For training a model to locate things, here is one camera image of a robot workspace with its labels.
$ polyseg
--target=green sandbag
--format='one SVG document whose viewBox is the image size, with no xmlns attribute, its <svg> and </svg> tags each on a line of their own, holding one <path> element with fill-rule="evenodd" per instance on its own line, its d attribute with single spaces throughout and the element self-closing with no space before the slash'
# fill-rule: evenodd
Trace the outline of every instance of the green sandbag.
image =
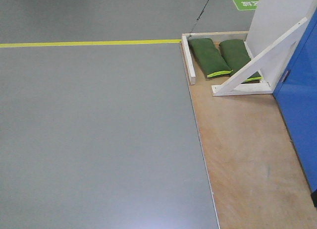
<svg viewBox="0 0 317 229">
<path fill-rule="evenodd" d="M 234 75 L 242 67 L 244 67 L 251 59 L 248 55 L 243 40 L 227 40 L 219 44 L 220 52 L 228 66 L 232 68 L 230 75 Z M 260 80 L 262 77 L 258 72 L 251 75 L 245 82 Z"/>
<path fill-rule="evenodd" d="M 199 67 L 207 78 L 230 74 L 232 72 L 232 69 L 222 58 L 211 39 L 192 39 L 188 42 Z"/>
</svg>

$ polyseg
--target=wire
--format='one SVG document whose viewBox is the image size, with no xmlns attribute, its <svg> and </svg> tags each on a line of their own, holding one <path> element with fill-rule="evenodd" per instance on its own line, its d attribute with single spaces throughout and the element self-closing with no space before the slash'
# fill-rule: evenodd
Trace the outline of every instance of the wire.
<svg viewBox="0 0 317 229">
<path fill-rule="evenodd" d="M 196 19 L 196 22 L 194 23 L 193 28 L 192 28 L 192 30 L 191 30 L 190 33 L 189 33 L 188 39 L 192 36 L 191 34 L 193 33 L 193 31 L 194 31 L 194 29 L 195 29 L 195 27 L 196 27 L 196 25 L 197 25 L 197 23 L 198 23 L 200 17 L 201 17 L 201 16 L 203 15 L 203 13 L 205 12 L 205 8 L 206 8 L 206 6 L 207 6 L 208 3 L 209 3 L 209 0 L 207 0 L 205 6 L 203 7 L 203 10 L 201 11 L 201 13 L 199 14 L 198 18 Z"/>
</svg>

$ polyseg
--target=blue cabinet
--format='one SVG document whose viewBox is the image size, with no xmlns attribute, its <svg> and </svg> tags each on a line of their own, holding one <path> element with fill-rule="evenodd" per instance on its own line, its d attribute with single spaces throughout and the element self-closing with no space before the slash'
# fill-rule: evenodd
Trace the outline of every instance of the blue cabinet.
<svg viewBox="0 0 317 229">
<path fill-rule="evenodd" d="M 317 190 L 317 12 L 294 52 L 274 96 L 314 192 Z"/>
</svg>

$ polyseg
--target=yellow floor line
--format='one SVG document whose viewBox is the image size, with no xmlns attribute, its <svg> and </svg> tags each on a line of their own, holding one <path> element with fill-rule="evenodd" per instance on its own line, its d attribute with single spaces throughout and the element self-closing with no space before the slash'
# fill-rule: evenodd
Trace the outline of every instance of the yellow floor line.
<svg viewBox="0 0 317 229">
<path fill-rule="evenodd" d="M 0 43 L 0 48 L 169 44 L 169 43 L 179 43 L 180 41 L 181 41 L 180 39 L 166 39 L 166 40 L 98 41 L 98 42 Z"/>
</svg>

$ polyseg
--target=white wooden frame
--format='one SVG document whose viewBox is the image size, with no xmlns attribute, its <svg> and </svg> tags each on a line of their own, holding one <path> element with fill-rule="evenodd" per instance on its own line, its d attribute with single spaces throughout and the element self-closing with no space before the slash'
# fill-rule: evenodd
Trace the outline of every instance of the white wooden frame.
<svg viewBox="0 0 317 229">
<path fill-rule="evenodd" d="M 247 94 L 271 94 L 275 86 L 270 86 L 264 79 L 260 83 L 241 84 L 249 76 L 259 71 L 262 67 L 268 64 L 272 58 L 285 50 L 294 51 L 294 47 L 299 42 L 306 26 L 307 18 L 304 17 L 277 40 L 265 48 L 261 53 L 253 58 L 253 55 L 248 48 L 246 49 L 251 57 L 251 61 L 241 68 L 237 73 L 231 76 L 221 85 L 212 85 L 211 90 L 214 96 L 225 95 L 247 95 Z M 187 70 L 189 84 L 195 84 L 196 75 L 193 66 L 192 56 L 188 46 L 188 38 L 212 38 L 214 42 L 221 42 L 230 39 L 246 40 L 248 32 L 214 32 L 214 33 L 192 33 L 183 34 L 181 45 L 184 52 L 184 65 Z"/>
</svg>

